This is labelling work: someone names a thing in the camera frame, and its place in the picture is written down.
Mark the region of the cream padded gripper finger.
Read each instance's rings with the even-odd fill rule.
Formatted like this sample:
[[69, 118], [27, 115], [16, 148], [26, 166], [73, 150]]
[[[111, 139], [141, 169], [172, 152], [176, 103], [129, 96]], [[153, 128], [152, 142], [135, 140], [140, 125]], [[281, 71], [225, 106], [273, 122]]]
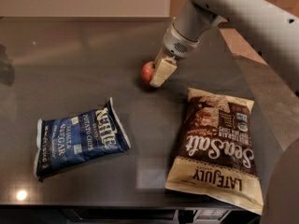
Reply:
[[164, 47], [161, 47], [154, 60], [154, 72], [150, 85], [154, 88], [161, 87], [177, 69], [177, 60]]

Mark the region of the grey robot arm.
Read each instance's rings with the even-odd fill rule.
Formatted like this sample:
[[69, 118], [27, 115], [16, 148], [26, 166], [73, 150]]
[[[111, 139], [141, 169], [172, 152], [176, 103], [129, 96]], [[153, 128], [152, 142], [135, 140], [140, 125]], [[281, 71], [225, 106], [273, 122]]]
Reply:
[[179, 41], [195, 43], [211, 22], [231, 23], [268, 64], [249, 68], [240, 60], [249, 84], [275, 122], [276, 138], [263, 145], [272, 170], [260, 224], [299, 224], [299, 18], [265, 0], [187, 0], [170, 25], [162, 53]]

